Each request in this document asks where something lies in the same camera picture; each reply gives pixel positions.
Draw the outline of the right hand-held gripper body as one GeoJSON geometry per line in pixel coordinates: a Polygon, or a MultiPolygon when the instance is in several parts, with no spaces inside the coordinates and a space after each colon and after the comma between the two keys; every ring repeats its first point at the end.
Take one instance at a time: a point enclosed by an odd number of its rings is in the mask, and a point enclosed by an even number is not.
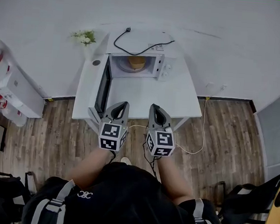
{"type": "Polygon", "coordinates": [[[146,144],[152,156],[168,157],[173,153],[176,145],[170,124],[148,124],[147,131],[146,144]]]}

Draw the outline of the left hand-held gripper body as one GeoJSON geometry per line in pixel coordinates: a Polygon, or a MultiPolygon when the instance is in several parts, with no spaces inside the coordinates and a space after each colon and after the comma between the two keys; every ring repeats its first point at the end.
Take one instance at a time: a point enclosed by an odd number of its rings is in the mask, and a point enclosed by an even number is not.
{"type": "Polygon", "coordinates": [[[106,115],[99,124],[99,147],[118,152],[127,139],[128,118],[114,119],[106,115]]]}

